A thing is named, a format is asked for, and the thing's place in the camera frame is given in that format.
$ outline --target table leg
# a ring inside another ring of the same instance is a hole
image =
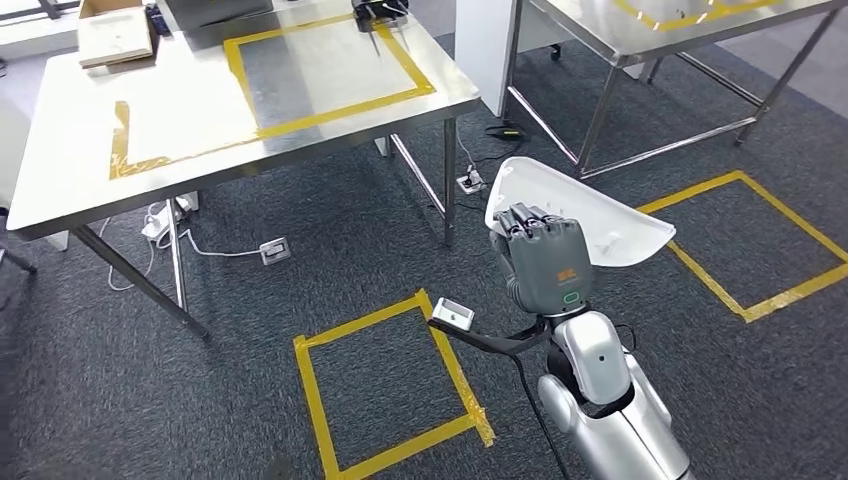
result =
[[[648,78],[645,80],[648,84],[654,83],[654,77],[657,76],[657,72],[660,71],[660,65],[662,65],[662,61],[665,57],[660,57],[654,60],[654,65],[651,67],[651,72],[648,74]]]
[[[515,73],[515,58],[518,56],[518,39],[521,35],[521,11],[524,8],[525,0],[517,0],[515,2],[515,12],[513,17],[513,28],[512,28],[512,36],[509,39],[509,45],[507,45],[507,57],[506,57],[506,82],[505,88],[503,92],[503,101],[501,102],[501,114],[500,119],[502,122],[506,122],[509,117],[509,87],[513,86],[512,79]]]
[[[83,225],[72,229],[71,233],[77,237],[83,245],[90,248],[97,254],[97,256],[115,267],[115,270],[117,270],[127,280],[132,282],[133,285],[138,287],[139,290],[144,292],[145,295],[150,297],[166,312],[171,314],[171,316],[181,321],[184,325],[191,329],[191,331],[197,334],[201,339],[206,340],[209,338],[209,331],[206,330],[206,327],[195,320],[188,314],[188,312],[180,308],[179,305],[174,303],[170,297],[165,295],[162,290],[160,290],[156,285],[150,282],[147,277],[133,267],[127,259],[122,257],[120,253],[110,247],[109,244],[103,241],[102,238],[98,237],[91,228],[87,225]]]
[[[182,256],[180,255],[180,233],[177,229],[177,221],[179,213],[185,215],[179,203],[173,199],[165,201],[165,208],[168,209],[171,215],[171,222],[168,226],[168,235],[171,237],[171,261],[174,264],[174,285],[177,288],[177,305],[188,312],[188,304],[186,303],[185,280],[183,279]]]
[[[804,60],[807,59],[807,57],[810,55],[810,52],[813,51],[813,48],[815,48],[822,35],[824,35],[824,32],[827,31],[828,27],[830,27],[830,24],[833,23],[834,19],[836,19],[837,14],[839,14],[839,10],[832,10],[830,13],[827,14],[826,17],[824,17],[824,20],[821,21],[819,26],[816,27],[816,30],[813,32],[812,35],[810,35],[810,39],[807,40],[807,43],[804,44],[803,48],[801,48],[801,51],[798,52],[798,55],[796,55],[795,58],[792,59],[792,63],[789,64],[789,67],[786,69],[785,72],[783,72],[783,75],[777,81],[777,84],[771,89],[766,99],[763,100],[762,105],[760,105],[760,107],[757,109],[757,112],[753,116],[756,122],[747,125],[745,128],[742,129],[741,132],[739,132],[739,135],[736,137],[734,145],[738,147],[739,145],[742,145],[745,142],[745,140],[748,138],[748,135],[751,134],[751,129],[754,128],[754,125],[759,123],[760,119],[763,117],[763,115],[765,115],[766,111],[768,111],[769,107],[775,102],[775,100],[777,100],[777,97],[780,96],[780,93],[783,91],[784,87],[786,87],[786,84],[789,83],[789,80],[792,79],[792,76],[795,75],[795,72],[798,71],[798,68],[801,66],[802,63],[804,63]]]
[[[4,258],[8,258],[10,262],[17,265],[21,270],[26,270],[29,273],[36,273],[38,271],[31,263],[26,261],[25,258],[19,257],[4,248],[0,248],[0,265],[3,264]]]
[[[601,126],[604,124],[604,116],[607,114],[610,99],[615,92],[615,84],[621,74],[622,72],[618,68],[610,67],[610,73],[607,76],[606,83],[604,84],[604,91],[601,93],[601,98],[598,100],[598,106],[595,107],[595,113],[592,115],[592,123],[589,125],[589,130],[586,132],[586,138],[583,140],[583,146],[580,147],[577,171],[581,177],[589,164],[589,156],[592,153],[592,147],[595,146],[595,140],[598,139],[598,134],[601,133]]]
[[[445,244],[453,245],[454,177],[456,177],[456,119],[445,120]]]

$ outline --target yellow tape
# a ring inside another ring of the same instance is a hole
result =
[[[416,453],[420,453],[434,445],[453,438],[474,426],[475,422],[468,415],[463,415],[456,420],[451,420],[444,425],[418,435],[412,440],[407,440],[396,447],[392,447],[383,453],[348,468],[342,472],[341,478],[345,480],[360,480],[370,477],[380,470],[386,469]]]
[[[780,213],[785,215],[787,218],[792,220],[796,225],[798,225],[802,230],[807,232],[811,237],[815,238],[822,245],[824,245],[828,250],[830,250],[834,255],[839,257],[842,261],[848,262],[848,253],[845,252],[839,245],[837,245],[833,240],[825,236],[818,229],[813,227],[809,222],[801,218],[800,215],[795,213],[791,208],[786,206],[783,202],[777,199],[774,195],[769,193],[762,185],[754,181],[751,177],[749,177],[745,172],[741,170],[736,170],[720,177],[714,178],[712,180],[708,180],[703,183],[699,183],[698,185],[694,185],[689,187],[683,191],[678,193],[669,195],[667,197],[663,197],[659,200],[653,201],[647,205],[643,205],[639,207],[639,211],[642,213],[652,213],[663,208],[669,207],[671,205],[677,204],[686,200],[688,198],[694,197],[695,195],[704,193],[706,191],[712,190],[714,188],[720,187],[722,185],[726,185],[732,181],[741,180],[745,185],[754,190],[760,197],[769,202],[774,208],[776,208]],[[830,271],[827,271],[811,280],[807,280],[806,282],[790,288],[783,293],[775,295],[767,300],[763,300],[762,302],[749,307],[743,308],[739,303],[727,293],[727,291],[718,284],[718,282],[713,279],[713,277],[707,273],[706,270],[696,262],[689,254],[683,251],[675,242],[669,242],[668,247],[673,251],[683,263],[692,270],[698,278],[704,282],[704,285],[707,286],[725,305],[737,315],[741,316],[745,322],[751,323],[755,320],[759,320],[760,318],[774,312],[775,310],[784,308],[790,305],[793,302],[796,302],[804,297],[812,295],[813,293],[829,286],[834,283],[842,280],[843,278],[848,276],[848,263],[845,265],[841,265],[836,267]]]
[[[430,297],[427,296],[427,292],[423,289],[419,290],[415,294],[415,298],[418,299],[421,311],[424,312],[424,318],[429,319],[432,317],[433,304],[430,303]],[[495,432],[492,430],[492,426],[489,425],[489,420],[486,419],[486,411],[477,402],[477,397],[474,396],[471,385],[468,384],[465,374],[462,373],[462,367],[459,365],[459,360],[457,360],[447,336],[432,327],[430,328],[430,334],[433,336],[436,348],[439,349],[439,353],[442,355],[442,361],[445,362],[445,367],[450,374],[451,380],[453,380],[453,385],[456,387],[457,393],[459,393],[459,398],[462,399],[462,404],[465,405],[468,416],[474,421],[483,445],[491,447],[495,443]]]
[[[730,173],[726,173],[720,177],[716,177],[712,180],[707,180],[706,182],[693,185],[685,190],[673,193],[659,200],[654,200],[649,204],[642,205],[637,210],[645,214],[650,214],[656,212],[657,210],[662,210],[663,208],[680,203],[683,200],[689,199],[691,197],[694,197],[695,195],[704,193],[708,190],[712,190],[722,185],[726,185],[734,180],[739,180],[743,175],[745,174],[741,170],[735,170]]]
[[[418,69],[418,66],[412,60],[412,57],[409,56],[409,53],[400,46],[400,43],[398,43],[391,30],[385,24],[377,24],[374,29],[377,31],[377,35],[383,39],[383,43],[386,44],[386,47],[392,52],[398,63],[400,63],[400,66],[403,67],[406,74],[409,75],[409,78],[415,82],[415,87],[422,92],[435,92],[436,89],[430,84],[430,81],[427,80],[427,77],[424,76],[421,70]]]
[[[426,450],[433,445],[441,443],[449,438],[452,438],[460,433],[476,428],[480,438],[483,440],[483,445],[486,447],[492,446],[494,443],[495,434],[492,430],[489,421],[486,419],[486,414],[471,386],[462,373],[462,368],[459,366],[459,361],[453,352],[453,349],[448,342],[447,337],[438,330],[429,329],[436,342],[436,347],[442,360],[445,362],[445,368],[453,380],[457,393],[462,399],[465,406],[466,415],[463,415],[455,420],[452,420],[440,427],[427,431],[415,438],[408,440],[400,445],[392,447],[385,452],[382,452],[368,460],[360,462],[344,471],[339,471],[338,461],[336,460],[333,441],[330,438],[330,428],[327,424],[327,417],[324,413],[324,406],[321,403],[321,395],[318,390],[318,383],[315,378],[315,371],[312,368],[312,361],[309,358],[309,348],[317,345],[324,345],[333,340],[349,335],[351,333],[370,327],[374,324],[387,320],[391,317],[408,312],[415,308],[420,308],[425,320],[433,315],[433,305],[430,303],[430,297],[423,289],[418,290],[415,296],[408,298],[400,303],[391,305],[382,310],[370,313],[362,318],[353,320],[344,325],[327,330],[310,339],[303,335],[294,339],[294,350],[297,358],[298,369],[303,380],[303,388],[306,393],[306,403],[309,407],[309,415],[312,418],[312,426],[315,429],[315,438],[318,442],[318,451],[321,457],[321,462],[324,465],[324,474],[328,479],[355,479],[359,480],[374,473],[383,470],[390,465],[394,465],[406,458],[411,457],[423,450]]]
[[[733,311],[733,313],[742,316],[745,315],[745,309],[742,308],[742,306],[739,305],[739,303],[734,300],[729,293],[727,293],[727,290],[722,288],[722,286],[719,285],[718,282],[713,280],[713,277],[709,273],[707,273],[707,271],[704,270],[704,268],[701,267],[698,262],[692,259],[689,254],[687,254],[680,247],[678,247],[673,240],[668,242],[668,248],[670,248],[672,252],[677,254],[677,256],[680,257],[680,260],[682,260],[683,263],[686,264],[686,266],[689,267],[690,270],[692,270],[692,273],[694,273],[698,278],[700,278],[701,281],[704,282],[704,285],[706,285],[710,290],[712,290],[713,293],[722,302],[724,302],[724,304],[727,305],[731,311]]]
[[[738,13],[749,12],[757,8],[766,7],[782,2],[782,0],[759,0],[750,3],[742,3],[739,5],[725,5],[721,2],[715,1],[709,4],[709,6],[711,7],[710,10],[703,12],[700,15],[690,15],[688,17],[675,18],[674,20],[659,22],[650,15],[648,15],[644,10],[639,10],[638,8],[631,5],[628,0],[613,1],[615,5],[618,6],[618,8],[623,10],[628,15],[634,17],[636,20],[642,22],[642,24],[646,27],[650,28],[651,30],[657,30],[660,32],[667,32],[670,30],[691,27],[692,25],[696,25],[699,23],[706,23],[712,20],[717,20],[719,18],[724,18],[730,15],[736,15]]]
[[[823,233],[818,231],[816,227],[810,225],[809,222],[801,218],[800,215],[792,211],[791,208],[787,207],[783,202],[775,198],[774,195],[766,191],[759,183],[755,182],[754,179],[740,172],[740,179],[745,182],[746,185],[751,187],[755,192],[757,192],[761,197],[765,198],[772,206],[780,211],[780,213],[789,217],[790,220],[795,222],[796,225],[801,227],[805,232],[807,232],[811,237],[815,238],[822,245],[827,247],[828,250],[833,252],[834,255],[839,257],[843,262],[848,262],[848,253],[845,253],[845,250],[839,247],[833,240],[827,238]]]
[[[427,77],[415,64],[415,61],[412,60],[412,57],[409,56],[409,53],[404,50],[403,47],[400,46],[397,39],[391,33],[389,28],[384,24],[379,24],[375,25],[375,31],[377,32],[377,35],[383,40],[383,43],[386,45],[388,50],[392,53],[392,55],[395,57],[395,59],[398,61],[398,63],[401,65],[407,75],[409,75],[413,83],[415,83],[415,88],[394,93],[391,95],[386,95],[384,97],[375,98],[355,105],[349,105],[347,107],[342,107],[329,112],[319,113],[308,117],[300,118],[290,122],[282,123],[280,125],[261,128],[259,126],[259,120],[256,114],[256,106],[253,101],[253,96],[250,94],[250,85],[248,83],[247,72],[244,68],[244,60],[241,57],[240,45],[265,40],[280,35],[285,35],[291,32],[322,27],[325,25],[332,25],[335,23],[340,23],[352,19],[352,14],[337,15],[335,17],[330,17],[323,20],[307,22],[291,27],[283,27],[276,30],[255,33],[252,35],[246,35],[243,37],[232,38],[224,41],[224,55],[227,58],[227,63],[229,64],[230,72],[232,72],[233,76],[236,77],[236,80],[239,83],[239,87],[241,87],[241,90],[244,94],[245,101],[247,102],[250,111],[253,114],[254,121],[256,122],[256,133],[250,138],[221,145],[220,147],[202,151],[182,158],[172,159],[163,156],[149,160],[143,160],[133,165],[128,165],[127,152],[129,142],[129,106],[126,105],[126,102],[118,102],[119,104],[124,105],[124,107],[120,108],[122,110],[126,110],[126,115],[124,115],[123,117],[118,115],[119,106],[118,104],[116,104],[115,113],[116,115],[118,115],[118,118],[121,119],[123,127],[116,129],[113,133],[112,161],[110,162],[109,178],[111,180],[114,180],[116,178],[126,177],[136,173],[152,170],[154,168],[170,165],[172,163],[177,163],[192,158],[198,158],[203,155],[208,155],[210,153],[226,150],[235,146],[247,145],[249,143],[264,140],[266,138],[285,135],[287,133],[314,127],[334,120],[339,120],[341,118],[345,118],[351,115],[356,115],[370,110],[387,107],[395,103],[400,103],[416,97],[428,95],[436,91],[435,87],[430,84],[430,82],[427,80]]]
[[[306,393],[306,403],[309,406],[309,416],[312,418],[312,428],[315,430],[315,439],[318,442],[321,464],[324,465],[324,475],[328,479],[338,478],[339,463],[336,460],[333,440],[330,438],[330,427],[327,425],[327,416],[324,414],[324,405],[321,403],[321,393],[318,391],[318,382],[315,379],[312,360],[309,359],[308,348],[306,337],[303,335],[294,339],[297,367],[300,370],[303,390]]]
[[[836,267],[812,280],[807,280],[797,287],[790,288],[779,295],[775,295],[768,300],[764,300],[753,307],[746,309],[743,312],[742,318],[744,318],[747,323],[759,320],[769,313],[784,308],[806,296],[812,295],[813,293],[818,292],[827,286],[833,285],[845,277],[848,277],[848,264]]]
[[[369,313],[368,315],[358,318],[356,320],[347,322],[343,325],[339,325],[338,327],[327,330],[326,332],[319,333],[314,337],[306,340],[305,346],[314,347],[317,345],[322,345],[328,342],[332,342],[333,340],[338,340],[339,338],[349,335],[353,332],[362,330],[363,328],[370,327],[375,323],[380,323],[383,320],[388,320],[396,315],[400,315],[401,313],[408,312],[413,308],[418,306],[418,299],[408,298],[400,303],[396,303],[389,307],[386,307],[382,310],[378,310],[374,313]]]

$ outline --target black device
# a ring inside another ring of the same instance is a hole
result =
[[[370,32],[375,20],[397,20],[409,13],[409,0],[351,0],[351,5],[360,32]]]

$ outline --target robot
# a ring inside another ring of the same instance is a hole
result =
[[[507,295],[536,324],[509,337],[471,332],[473,312],[441,299],[430,325],[483,351],[509,356],[551,444],[517,353],[549,343],[538,394],[553,423],[570,436],[595,480],[694,480],[671,431],[671,414],[642,368],[588,297],[592,264],[580,223],[515,203],[491,232]]]

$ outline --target dark carpet floor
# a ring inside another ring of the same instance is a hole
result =
[[[718,48],[694,53],[754,91],[771,85]],[[522,55],[516,83],[579,146],[605,74],[603,62],[572,42],[560,63],[545,51]],[[594,159],[615,160],[749,111],[669,59],[653,86],[623,83]],[[510,148],[483,135],[493,124],[483,108],[459,121],[477,158]],[[570,171],[531,131],[520,153]],[[741,149],[731,137],[716,138],[588,183],[639,206],[741,169],[848,247],[846,133],[843,118],[787,91]],[[439,126],[405,138],[438,185]],[[491,181],[497,167],[483,163],[484,177]],[[188,300],[214,332],[209,346],[140,292],[111,292],[107,267],[74,239],[66,253],[8,240],[40,272],[27,278],[8,265],[0,272],[0,295],[11,296],[0,313],[0,477],[254,479],[273,464],[281,478],[320,478],[294,337],[419,288],[433,301],[449,296],[475,309],[477,326],[492,333],[532,321],[504,295],[482,214],[460,208],[456,245],[442,247],[439,218],[405,166],[380,158],[372,144],[201,191],[200,200],[188,225],[201,248],[249,250],[286,236],[293,251],[264,267],[258,258],[201,257],[185,243]],[[483,205],[476,196],[461,201]],[[838,265],[741,184],[656,215],[678,226],[681,248],[745,307]],[[116,217],[106,237],[143,267],[142,216]],[[157,253],[150,276],[173,291],[168,255]],[[600,270],[592,301],[635,328],[636,355],[673,413],[699,478],[848,478],[848,281],[746,324],[663,249],[639,266]],[[422,322],[402,315],[310,350],[342,468],[462,412]],[[513,366],[452,343],[497,435],[494,445],[484,448],[467,431],[375,477],[558,478]],[[543,355],[526,355],[533,379]],[[557,437],[574,478],[588,478]]]

